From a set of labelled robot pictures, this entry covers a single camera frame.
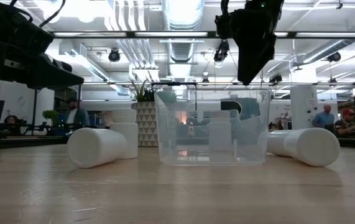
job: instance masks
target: seated person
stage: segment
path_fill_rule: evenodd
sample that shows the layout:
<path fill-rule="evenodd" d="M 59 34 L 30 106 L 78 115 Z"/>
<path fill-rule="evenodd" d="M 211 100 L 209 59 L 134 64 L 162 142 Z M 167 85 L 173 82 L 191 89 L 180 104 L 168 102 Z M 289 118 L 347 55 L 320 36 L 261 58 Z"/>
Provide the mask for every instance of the seated person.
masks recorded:
<path fill-rule="evenodd" d="M 355 123 L 353 110 L 343 110 L 342 119 L 335 122 L 336 135 L 338 138 L 355 138 Z"/>
<path fill-rule="evenodd" d="M 8 135 L 18 136 L 21 135 L 21 127 L 17 116 L 9 115 L 4 120 L 4 124 L 0 125 L 0 129 L 3 129 Z"/>

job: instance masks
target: track light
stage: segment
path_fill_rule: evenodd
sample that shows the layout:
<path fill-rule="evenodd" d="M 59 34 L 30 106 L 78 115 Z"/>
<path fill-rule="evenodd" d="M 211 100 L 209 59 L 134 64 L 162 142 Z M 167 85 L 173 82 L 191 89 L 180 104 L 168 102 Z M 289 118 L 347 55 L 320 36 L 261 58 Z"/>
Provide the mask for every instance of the track light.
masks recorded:
<path fill-rule="evenodd" d="M 341 59 L 341 55 L 339 54 L 339 52 L 335 52 L 326 58 L 326 60 L 329 62 L 339 62 L 340 59 Z"/>
<path fill-rule="evenodd" d="M 121 59 L 121 55 L 119 54 L 119 50 L 118 49 L 111 49 L 111 53 L 109 53 L 108 59 L 111 62 L 118 62 Z"/>
<path fill-rule="evenodd" d="M 223 61 L 226 59 L 229 51 L 229 44 L 227 40 L 221 40 L 219 47 L 216 49 L 216 53 L 213 57 L 216 68 L 223 66 Z"/>
<path fill-rule="evenodd" d="M 269 83 L 273 83 L 274 85 L 276 85 L 276 84 L 278 84 L 280 82 L 282 82 L 282 76 L 279 75 L 279 74 L 277 74 L 276 76 L 270 78 L 270 81 L 269 81 Z"/>

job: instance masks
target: desk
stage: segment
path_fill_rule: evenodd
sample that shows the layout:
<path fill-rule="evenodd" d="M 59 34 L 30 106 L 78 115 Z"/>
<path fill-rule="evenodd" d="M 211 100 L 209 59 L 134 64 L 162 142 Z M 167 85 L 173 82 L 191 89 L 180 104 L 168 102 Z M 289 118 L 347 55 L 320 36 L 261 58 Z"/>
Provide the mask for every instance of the desk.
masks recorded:
<path fill-rule="evenodd" d="M 314 168 L 275 156 L 167 166 L 140 149 L 94 169 L 71 165 L 63 145 L 0 150 L 0 223 L 355 224 L 355 150 Z"/>

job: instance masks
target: exposed ductwork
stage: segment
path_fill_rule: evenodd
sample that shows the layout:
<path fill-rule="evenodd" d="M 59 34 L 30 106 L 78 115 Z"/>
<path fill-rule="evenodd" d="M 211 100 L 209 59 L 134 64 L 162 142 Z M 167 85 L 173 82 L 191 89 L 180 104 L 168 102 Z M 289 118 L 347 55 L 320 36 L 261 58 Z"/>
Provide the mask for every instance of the exposed ductwork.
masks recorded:
<path fill-rule="evenodd" d="M 104 18 L 104 24 L 107 30 L 128 30 L 125 23 L 125 2 L 124 0 L 117 0 L 119 4 L 119 17 L 116 19 L 116 13 L 114 11 L 115 5 L 114 1 L 109 1 L 110 6 L 110 16 Z M 134 18 L 134 0 L 127 0 L 129 8 L 128 25 L 131 30 L 137 30 L 136 22 Z M 145 30 L 144 25 L 144 3 L 142 0 L 137 1 L 138 12 L 139 12 L 139 28 L 140 30 Z M 128 61 L 135 68 L 155 68 L 155 61 L 153 60 L 152 52 L 150 50 L 149 42 L 146 40 L 117 40 L 116 41 L 121 50 L 125 53 Z"/>
<path fill-rule="evenodd" d="M 165 30 L 199 30 L 204 6 L 204 0 L 162 0 Z M 168 44 L 170 59 L 175 63 L 190 62 L 193 58 L 194 49 L 194 43 Z M 175 77 L 186 77 L 190 74 L 190 70 L 191 65 L 170 65 L 170 72 Z"/>
<path fill-rule="evenodd" d="M 355 26 L 350 28 L 349 31 L 355 31 Z M 327 56 L 355 43 L 355 39 L 353 40 L 331 40 L 326 44 L 318 47 L 314 51 L 304 55 L 302 58 L 298 58 L 298 65 L 304 65 L 309 63 L 314 63 L 318 60 L 326 58 Z"/>
<path fill-rule="evenodd" d="M 80 44 L 79 47 L 75 47 L 71 40 L 62 40 L 58 48 L 59 55 L 69 55 L 73 58 L 75 63 L 84 66 L 91 74 L 102 79 L 102 81 L 115 82 L 115 80 L 107 76 L 107 73 L 101 69 L 100 66 L 88 58 L 87 53 L 88 51 L 83 44 Z M 120 96 L 129 95 L 129 92 L 121 86 L 111 85 L 111 87 L 114 88 Z"/>

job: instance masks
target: man in blue shirt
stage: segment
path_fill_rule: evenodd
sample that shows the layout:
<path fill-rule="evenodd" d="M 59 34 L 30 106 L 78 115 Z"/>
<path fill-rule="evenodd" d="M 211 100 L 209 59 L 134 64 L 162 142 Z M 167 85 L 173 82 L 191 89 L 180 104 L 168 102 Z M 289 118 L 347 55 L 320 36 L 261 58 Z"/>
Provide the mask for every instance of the man in blue shirt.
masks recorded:
<path fill-rule="evenodd" d="M 313 125 L 316 128 L 324 128 L 327 124 L 333 124 L 334 115 L 331 114 L 331 106 L 324 105 L 324 111 L 315 115 Z"/>

